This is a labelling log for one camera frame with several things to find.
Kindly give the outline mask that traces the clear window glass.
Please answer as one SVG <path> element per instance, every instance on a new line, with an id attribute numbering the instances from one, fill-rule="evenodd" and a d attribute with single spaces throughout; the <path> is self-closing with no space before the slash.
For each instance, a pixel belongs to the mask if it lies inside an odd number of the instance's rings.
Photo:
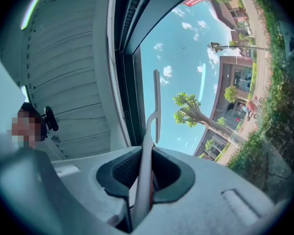
<path id="1" fill-rule="evenodd" d="M 244 45 L 266 47 L 264 39 L 260 39 L 260 26 L 254 25 L 256 12 L 241 0 L 249 16 L 245 29 L 231 30 L 219 19 L 210 3 L 202 1 L 192 7 L 179 4 L 172 9 L 147 35 L 140 45 L 137 62 L 142 67 L 143 94 L 145 113 L 151 113 L 152 103 L 152 71 L 160 73 L 160 89 L 162 97 L 162 133 L 159 147 L 180 151 L 187 155 L 215 162 L 226 168 L 227 162 L 241 146 L 227 146 L 224 153 L 215 160 L 209 160 L 202 154 L 194 156 L 205 127 L 198 124 L 190 128 L 186 124 L 177 124 L 174 113 L 179 110 L 173 97 L 178 93 L 194 94 L 201 103 L 201 112 L 210 112 L 217 83 L 217 70 L 222 56 L 250 58 L 253 61 L 252 85 L 248 101 L 253 101 L 257 108 L 261 102 L 258 97 L 258 86 L 264 82 L 258 79 L 258 67 L 265 63 L 267 51 L 249 48 L 224 49 L 221 52 L 211 51 L 207 47 L 211 42 L 221 45 Z M 294 24 L 291 4 L 294 0 L 277 0 Z M 247 135 L 253 129 L 256 119 L 253 117 L 243 128 Z"/>

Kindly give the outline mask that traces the long ceiling light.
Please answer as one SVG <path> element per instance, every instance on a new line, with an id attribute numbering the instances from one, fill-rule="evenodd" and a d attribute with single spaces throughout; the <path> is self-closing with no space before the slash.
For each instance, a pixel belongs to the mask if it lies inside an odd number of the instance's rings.
<path id="1" fill-rule="evenodd" d="M 30 3 L 28 4 L 26 11 L 23 15 L 21 25 L 20 25 L 20 30 L 25 30 L 28 26 L 29 20 L 31 18 L 31 15 L 37 5 L 39 0 L 31 0 Z"/>
<path id="2" fill-rule="evenodd" d="M 21 89 L 22 94 L 24 95 L 24 101 L 28 102 L 28 103 L 31 103 L 27 85 L 21 86 L 20 89 Z"/>

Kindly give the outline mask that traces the large street tree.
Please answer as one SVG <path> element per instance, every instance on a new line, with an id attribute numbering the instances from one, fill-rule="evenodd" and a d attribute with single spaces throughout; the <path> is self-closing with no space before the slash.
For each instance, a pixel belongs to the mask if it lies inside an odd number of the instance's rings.
<path id="1" fill-rule="evenodd" d="M 201 124 L 237 147 L 246 143 L 246 139 L 204 115 L 201 112 L 201 103 L 194 94 L 178 93 L 173 100 L 179 107 L 179 110 L 174 113 L 177 124 L 186 124 L 190 128 Z"/>

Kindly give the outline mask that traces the white squeegee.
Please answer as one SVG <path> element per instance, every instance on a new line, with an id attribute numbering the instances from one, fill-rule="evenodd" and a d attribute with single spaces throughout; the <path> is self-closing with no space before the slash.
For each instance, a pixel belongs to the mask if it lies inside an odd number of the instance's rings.
<path id="1" fill-rule="evenodd" d="M 152 205 L 152 148 L 151 124 L 155 121 L 155 142 L 160 140 L 161 131 L 161 90 L 160 73 L 153 71 L 155 110 L 148 117 L 146 123 L 146 134 L 143 139 L 142 156 L 138 175 L 135 203 L 132 212 L 132 226 L 137 228 L 149 213 Z"/>

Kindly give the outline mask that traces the small leafy tree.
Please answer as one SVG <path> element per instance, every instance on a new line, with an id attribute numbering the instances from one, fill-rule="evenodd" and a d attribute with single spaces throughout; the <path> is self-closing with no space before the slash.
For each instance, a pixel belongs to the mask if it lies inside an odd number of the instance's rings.
<path id="1" fill-rule="evenodd" d="M 236 99 L 236 87 L 235 86 L 229 86 L 224 91 L 224 98 L 229 103 L 234 103 Z"/>

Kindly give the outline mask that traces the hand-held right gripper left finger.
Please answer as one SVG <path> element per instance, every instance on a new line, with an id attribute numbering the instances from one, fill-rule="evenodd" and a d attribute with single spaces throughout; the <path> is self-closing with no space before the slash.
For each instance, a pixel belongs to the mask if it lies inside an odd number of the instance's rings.
<path id="1" fill-rule="evenodd" d="M 58 233 L 133 232 L 129 190 L 138 177 L 141 147 L 57 162 L 45 152 L 35 155 Z"/>

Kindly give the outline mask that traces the brown building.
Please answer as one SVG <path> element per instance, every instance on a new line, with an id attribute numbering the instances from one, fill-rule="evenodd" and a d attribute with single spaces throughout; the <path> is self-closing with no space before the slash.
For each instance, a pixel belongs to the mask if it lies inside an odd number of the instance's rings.
<path id="1" fill-rule="evenodd" d="M 210 112 L 203 111 L 202 113 L 246 139 L 247 135 L 244 134 L 243 128 L 248 126 L 246 123 L 250 118 L 247 117 L 242 106 L 248 102 L 253 77 L 253 61 L 250 58 L 222 56 L 219 65 L 212 109 Z M 234 103 L 229 103 L 224 98 L 224 91 L 229 86 L 236 87 Z M 232 147 L 233 144 L 205 128 L 193 155 L 200 156 L 202 154 L 209 160 L 215 160 L 218 155 L 224 153 L 223 149 L 227 146 Z"/>

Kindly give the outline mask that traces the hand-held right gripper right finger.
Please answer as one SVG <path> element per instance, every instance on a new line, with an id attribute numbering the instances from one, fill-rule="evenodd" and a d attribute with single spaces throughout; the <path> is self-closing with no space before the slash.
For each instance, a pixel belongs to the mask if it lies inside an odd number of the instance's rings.
<path id="1" fill-rule="evenodd" d="M 159 190 L 134 235 L 265 235 L 284 210 L 215 162 L 156 147 L 152 165 Z"/>

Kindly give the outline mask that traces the black street lamp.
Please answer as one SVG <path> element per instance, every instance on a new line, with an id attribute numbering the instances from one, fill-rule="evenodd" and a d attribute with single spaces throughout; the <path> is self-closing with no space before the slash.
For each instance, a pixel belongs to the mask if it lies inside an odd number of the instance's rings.
<path id="1" fill-rule="evenodd" d="M 220 43 L 217 43 L 217 42 L 211 42 L 210 44 L 207 45 L 207 47 L 214 52 L 221 52 L 224 49 L 236 49 L 236 48 L 249 48 L 249 49 L 264 50 L 264 51 L 269 50 L 269 48 L 257 47 L 257 46 L 230 45 L 230 44 L 221 45 Z"/>

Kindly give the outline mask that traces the black window frame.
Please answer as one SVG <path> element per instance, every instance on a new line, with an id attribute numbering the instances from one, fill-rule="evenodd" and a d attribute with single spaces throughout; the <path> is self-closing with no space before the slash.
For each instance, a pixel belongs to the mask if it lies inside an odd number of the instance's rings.
<path id="1" fill-rule="evenodd" d="M 146 133 L 142 68 L 135 53 L 140 52 L 141 43 L 155 26 L 183 1 L 109 0 L 121 119 L 125 121 L 130 146 L 141 145 Z"/>

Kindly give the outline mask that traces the dark-roofed brown house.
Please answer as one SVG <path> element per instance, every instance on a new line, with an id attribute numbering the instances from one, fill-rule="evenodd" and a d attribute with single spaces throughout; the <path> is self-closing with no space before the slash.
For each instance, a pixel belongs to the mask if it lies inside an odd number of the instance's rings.
<path id="1" fill-rule="evenodd" d="M 217 19 L 224 23 L 231 30 L 245 29 L 249 23 L 249 16 L 241 0 L 210 1 Z"/>

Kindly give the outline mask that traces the green hedge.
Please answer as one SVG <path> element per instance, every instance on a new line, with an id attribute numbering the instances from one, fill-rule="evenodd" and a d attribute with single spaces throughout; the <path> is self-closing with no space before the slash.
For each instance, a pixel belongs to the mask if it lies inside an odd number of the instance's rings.
<path id="1" fill-rule="evenodd" d="M 267 56 L 255 124 L 227 167 L 279 202 L 294 195 L 294 24 L 277 0 L 244 2 L 256 12 Z"/>

